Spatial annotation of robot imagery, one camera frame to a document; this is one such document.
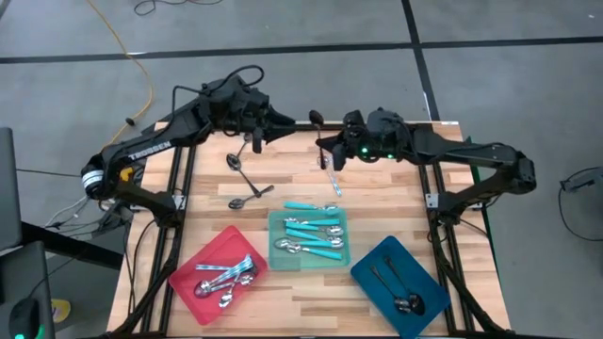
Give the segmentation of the green translucent plastic bin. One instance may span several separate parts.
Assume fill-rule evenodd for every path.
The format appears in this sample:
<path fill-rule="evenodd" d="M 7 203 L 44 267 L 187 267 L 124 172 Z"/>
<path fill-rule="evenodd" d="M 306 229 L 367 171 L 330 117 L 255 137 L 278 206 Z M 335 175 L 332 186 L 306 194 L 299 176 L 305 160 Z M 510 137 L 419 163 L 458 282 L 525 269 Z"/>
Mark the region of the green translucent plastic bin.
<path fill-rule="evenodd" d="M 284 219 L 296 218 L 298 220 L 315 220 L 327 218 L 339 218 L 340 225 L 344 234 L 339 237 L 344 241 L 344 247 L 341 249 L 328 249 L 318 247 L 305 247 L 316 250 L 328 250 L 338 252 L 343 256 L 342 260 L 333 260 L 321 257 L 305 251 L 299 253 L 290 253 L 284 249 L 279 249 L 274 246 L 274 241 L 279 238 L 289 238 L 294 241 L 301 241 L 299 238 L 288 236 L 285 234 L 286 228 Z M 328 238 L 332 235 L 326 235 L 322 231 L 304 231 L 304 233 L 317 235 L 320 238 Z M 347 266 L 350 263 L 350 229 L 348 227 L 347 213 L 338 208 L 333 211 L 323 210 L 284 210 L 271 212 L 269 214 L 269 266 L 273 270 L 282 271 L 299 271 L 305 269 L 326 269 L 340 268 Z"/>

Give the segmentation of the dark grey desk panel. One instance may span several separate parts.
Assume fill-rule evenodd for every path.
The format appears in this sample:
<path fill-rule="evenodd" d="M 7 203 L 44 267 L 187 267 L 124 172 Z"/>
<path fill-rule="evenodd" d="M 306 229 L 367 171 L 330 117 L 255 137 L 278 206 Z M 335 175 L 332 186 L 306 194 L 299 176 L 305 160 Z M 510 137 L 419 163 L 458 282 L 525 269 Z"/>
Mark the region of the dark grey desk panel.
<path fill-rule="evenodd" d="M 22 241 L 22 220 L 12 130 L 0 127 L 0 251 Z"/>

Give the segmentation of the black computer mouse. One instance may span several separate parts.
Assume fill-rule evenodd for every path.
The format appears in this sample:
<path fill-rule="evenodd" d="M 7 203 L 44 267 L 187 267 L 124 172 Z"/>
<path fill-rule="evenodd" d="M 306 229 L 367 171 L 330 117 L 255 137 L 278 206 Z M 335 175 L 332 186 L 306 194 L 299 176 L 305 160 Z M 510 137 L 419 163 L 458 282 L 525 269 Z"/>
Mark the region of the black computer mouse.
<path fill-rule="evenodd" d="M 43 339 L 45 327 L 35 299 L 21 299 L 13 306 L 8 317 L 8 331 L 10 339 Z"/>

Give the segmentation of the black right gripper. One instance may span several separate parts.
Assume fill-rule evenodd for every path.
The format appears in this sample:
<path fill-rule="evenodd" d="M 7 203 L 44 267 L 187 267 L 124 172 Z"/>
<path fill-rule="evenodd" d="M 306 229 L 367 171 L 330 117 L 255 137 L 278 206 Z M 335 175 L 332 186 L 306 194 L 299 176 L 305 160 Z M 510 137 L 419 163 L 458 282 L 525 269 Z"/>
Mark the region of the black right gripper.
<path fill-rule="evenodd" d="M 316 140 L 320 149 L 332 153 L 335 171 L 345 167 L 347 158 L 374 163 L 381 158 L 401 161 L 413 157 L 411 129 L 398 113 L 380 107 L 368 115 L 365 124 L 345 126 L 345 136 L 339 133 Z"/>

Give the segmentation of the dark green panel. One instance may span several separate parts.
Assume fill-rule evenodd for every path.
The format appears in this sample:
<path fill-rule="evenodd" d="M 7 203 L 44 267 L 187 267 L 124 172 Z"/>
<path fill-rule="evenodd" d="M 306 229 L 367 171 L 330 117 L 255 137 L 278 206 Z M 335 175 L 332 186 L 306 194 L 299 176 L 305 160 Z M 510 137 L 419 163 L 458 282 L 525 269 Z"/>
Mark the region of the dark green panel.
<path fill-rule="evenodd" d="M 481 181 L 479 170 L 475 166 L 471 166 L 470 171 L 471 171 L 471 176 L 472 176 L 474 183 L 478 184 Z M 494 245 L 492 242 L 492 236 L 490 235 L 490 222 L 489 222 L 487 207 L 485 205 L 482 205 L 481 207 L 473 208 L 473 211 L 481 213 L 481 220 L 483 221 L 483 228 L 477 226 L 475 223 L 469 222 L 464 219 L 462 219 L 462 223 L 465 226 L 472 228 L 475 232 L 481 234 L 482 236 L 484 236 L 487 239 L 487 242 L 489 244 L 490 251 L 491 251 L 494 263 L 495 263 L 495 267 L 497 267 L 496 252 L 495 252 Z"/>

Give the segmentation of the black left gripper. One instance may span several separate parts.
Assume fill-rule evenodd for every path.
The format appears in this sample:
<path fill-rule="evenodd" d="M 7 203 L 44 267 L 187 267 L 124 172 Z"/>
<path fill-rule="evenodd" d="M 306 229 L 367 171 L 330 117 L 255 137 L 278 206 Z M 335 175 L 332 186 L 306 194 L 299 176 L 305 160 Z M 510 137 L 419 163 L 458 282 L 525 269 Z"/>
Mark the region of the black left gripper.
<path fill-rule="evenodd" d="M 269 105 L 269 96 L 241 77 L 213 81 L 206 94 L 215 126 L 228 136 L 253 133 L 254 153 L 262 153 L 263 139 L 270 143 L 296 130 L 294 119 Z"/>

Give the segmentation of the red translucent plastic bin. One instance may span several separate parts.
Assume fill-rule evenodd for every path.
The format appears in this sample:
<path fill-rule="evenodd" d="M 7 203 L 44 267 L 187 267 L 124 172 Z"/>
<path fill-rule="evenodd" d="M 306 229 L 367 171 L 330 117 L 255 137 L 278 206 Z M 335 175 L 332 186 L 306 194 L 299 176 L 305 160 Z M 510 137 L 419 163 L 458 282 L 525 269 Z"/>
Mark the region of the red translucent plastic bin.
<path fill-rule="evenodd" d="M 256 276 L 250 285 L 237 284 L 234 298 L 224 309 L 219 307 L 220 298 L 229 289 L 224 288 L 205 298 L 197 298 L 194 288 L 202 280 L 209 280 L 219 275 L 218 271 L 196 271 L 196 265 L 234 266 L 247 254 L 250 254 L 256 268 Z M 229 226 L 216 235 L 207 245 L 202 247 L 169 277 L 169 283 L 179 299 L 201 325 L 208 325 L 216 320 L 237 299 L 250 290 L 268 271 L 266 260 L 252 246 L 247 238 L 234 226 Z"/>

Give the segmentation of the blue plastic bin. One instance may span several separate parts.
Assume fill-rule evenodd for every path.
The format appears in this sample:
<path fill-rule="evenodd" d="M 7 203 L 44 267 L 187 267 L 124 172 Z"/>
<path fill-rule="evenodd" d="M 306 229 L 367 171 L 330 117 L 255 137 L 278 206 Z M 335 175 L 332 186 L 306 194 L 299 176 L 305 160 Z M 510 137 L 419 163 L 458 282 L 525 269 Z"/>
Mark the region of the blue plastic bin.
<path fill-rule="evenodd" d="M 351 276 L 402 339 L 416 339 L 450 305 L 450 297 L 393 235 L 350 270 Z M 419 311 L 404 313 L 396 297 L 420 296 Z"/>

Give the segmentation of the dark grey desk surface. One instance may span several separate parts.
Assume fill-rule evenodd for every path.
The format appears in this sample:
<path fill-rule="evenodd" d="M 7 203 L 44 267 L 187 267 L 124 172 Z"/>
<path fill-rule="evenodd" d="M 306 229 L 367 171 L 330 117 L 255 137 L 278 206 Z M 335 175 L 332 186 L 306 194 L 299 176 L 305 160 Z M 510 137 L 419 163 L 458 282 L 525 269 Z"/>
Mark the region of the dark grey desk surface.
<path fill-rule="evenodd" d="M 56 339 L 47 274 L 41 242 L 29 243 L 0 256 L 0 339 L 15 339 L 9 333 L 9 314 L 14 305 L 27 297 L 39 305 L 43 335 L 37 339 Z"/>

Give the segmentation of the black desk leg bar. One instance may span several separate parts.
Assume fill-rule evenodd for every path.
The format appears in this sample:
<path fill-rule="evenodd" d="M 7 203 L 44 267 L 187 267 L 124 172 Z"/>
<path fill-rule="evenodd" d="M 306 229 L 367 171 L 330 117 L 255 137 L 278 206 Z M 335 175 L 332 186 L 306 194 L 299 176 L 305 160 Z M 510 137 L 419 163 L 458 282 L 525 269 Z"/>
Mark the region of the black desk leg bar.
<path fill-rule="evenodd" d="M 21 244 L 40 241 L 53 254 L 74 258 L 88 264 L 120 270 L 123 255 L 106 248 L 54 233 L 42 227 L 21 222 Z"/>

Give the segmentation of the yellow round object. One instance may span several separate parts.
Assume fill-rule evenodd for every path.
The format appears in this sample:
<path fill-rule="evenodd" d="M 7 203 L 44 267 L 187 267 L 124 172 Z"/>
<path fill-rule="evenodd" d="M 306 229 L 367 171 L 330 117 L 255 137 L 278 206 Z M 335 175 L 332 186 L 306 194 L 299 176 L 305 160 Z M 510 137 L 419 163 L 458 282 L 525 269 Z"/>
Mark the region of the yellow round object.
<path fill-rule="evenodd" d="M 55 324 L 64 322 L 70 315 L 72 304 L 66 299 L 51 299 L 51 311 Z"/>

